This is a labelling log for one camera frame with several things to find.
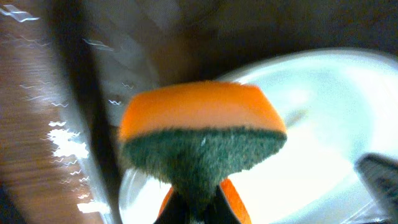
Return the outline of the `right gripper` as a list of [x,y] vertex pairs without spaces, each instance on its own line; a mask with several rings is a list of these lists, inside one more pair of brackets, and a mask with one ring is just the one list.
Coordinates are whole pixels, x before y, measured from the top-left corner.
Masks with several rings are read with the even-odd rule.
[[354,169],[389,219],[397,221],[397,159],[367,153],[355,162]]

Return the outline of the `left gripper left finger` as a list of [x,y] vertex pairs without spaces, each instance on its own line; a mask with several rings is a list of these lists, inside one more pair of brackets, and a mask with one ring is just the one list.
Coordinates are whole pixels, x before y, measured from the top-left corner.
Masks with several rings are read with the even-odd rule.
[[154,224],[186,224],[188,212],[184,198],[174,189],[170,189],[162,202]]

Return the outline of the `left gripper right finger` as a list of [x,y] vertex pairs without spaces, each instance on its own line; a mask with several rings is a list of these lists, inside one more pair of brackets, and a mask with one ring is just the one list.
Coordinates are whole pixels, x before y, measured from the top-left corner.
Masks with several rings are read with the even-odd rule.
[[204,211],[205,224],[241,224],[224,196],[221,187],[216,187],[216,193]]

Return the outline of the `orange green sponge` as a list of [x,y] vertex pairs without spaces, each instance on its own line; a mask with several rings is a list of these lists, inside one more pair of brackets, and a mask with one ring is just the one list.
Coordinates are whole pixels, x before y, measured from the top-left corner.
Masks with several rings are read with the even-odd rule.
[[118,138],[129,165],[170,184],[184,198],[188,223],[205,223],[204,211],[218,185],[238,220],[250,223],[230,176],[277,154],[287,133],[260,88],[206,81],[133,96]]

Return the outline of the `light green plate with stain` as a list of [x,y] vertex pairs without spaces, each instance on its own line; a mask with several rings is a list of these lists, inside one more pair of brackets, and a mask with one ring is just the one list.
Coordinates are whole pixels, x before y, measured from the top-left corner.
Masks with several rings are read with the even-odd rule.
[[[282,118],[283,148],[230,180],[250,223],[347,223],[377,204],[354,169],[367,153],[397,159],[397,58],[366,50],[285,55],[217,82],[254,85]],[[170,184],[128,164],[123,223],[154,223]]]

